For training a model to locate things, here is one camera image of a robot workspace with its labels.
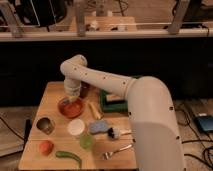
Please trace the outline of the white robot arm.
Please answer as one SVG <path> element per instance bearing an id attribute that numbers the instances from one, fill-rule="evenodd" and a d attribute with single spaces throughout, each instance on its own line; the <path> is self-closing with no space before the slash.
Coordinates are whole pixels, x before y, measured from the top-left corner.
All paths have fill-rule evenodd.
<path id="1" fill-rule="evenodd" d="M 186 171 L 175 109 L 167 86 L 152 76 L 133 78 L 87 67 L 76 55 L 60 65 L 64 88 L 71 101 L 83 82 L 127 101 L 136 167 L 140 171 Z"/>

